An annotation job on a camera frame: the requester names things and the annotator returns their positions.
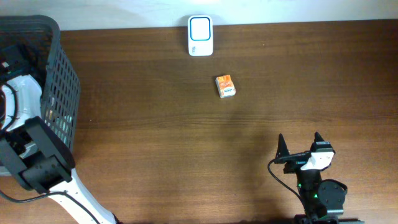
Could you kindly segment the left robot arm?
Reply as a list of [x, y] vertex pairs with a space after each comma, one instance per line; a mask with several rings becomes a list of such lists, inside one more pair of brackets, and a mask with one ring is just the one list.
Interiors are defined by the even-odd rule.
[[1, 47], [1, 174], [50, 198], [78, 223], [117, 223], [83, 185], [72, 156], [80, 84], [66, 58], [30, 44]]

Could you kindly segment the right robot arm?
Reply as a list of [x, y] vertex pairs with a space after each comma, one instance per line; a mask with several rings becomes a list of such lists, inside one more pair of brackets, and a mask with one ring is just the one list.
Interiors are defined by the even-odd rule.
[[[340, 219], [348, 187], [333, 179], [323, 180], [321, 172], [331, 166], [335, 155], [330, 142], [316, 132], [310, 149], [291, 154], [282, 134], [278, 136], [275, 158], [267, 165], [270, 175], [300, 200], [304, 214], [294, 216], [294, 223], [362, 223], [358, 219]], [[295, 174], [297, 190], [293, 190], [271, 171], [271, 164], [283, 164], [284, 174]]]

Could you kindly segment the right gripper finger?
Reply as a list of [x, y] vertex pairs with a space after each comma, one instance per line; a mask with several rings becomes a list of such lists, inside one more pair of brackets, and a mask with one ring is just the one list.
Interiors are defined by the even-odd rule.
[[277, 145], [277, 152], [276, 152], [276, 157], [285, 157], [289, 156], [290, 152], [287, 148], [284, 136], [282, 133], [278, 135], [278, 145]]
[[324, 141], [324, 139], [321, 137], [319, 132], [315, 132], [315, 134], [314, 134], [314, 142], [323, 142], [323, 141]]

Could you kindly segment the small orange tissue pack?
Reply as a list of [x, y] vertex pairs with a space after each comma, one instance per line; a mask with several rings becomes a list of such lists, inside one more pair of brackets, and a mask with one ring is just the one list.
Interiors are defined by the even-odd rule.
[[223, 75], [215, 78], [220, 98], [227, 98], [236, 94], [236, 88], [231, 79], [231, 75]]

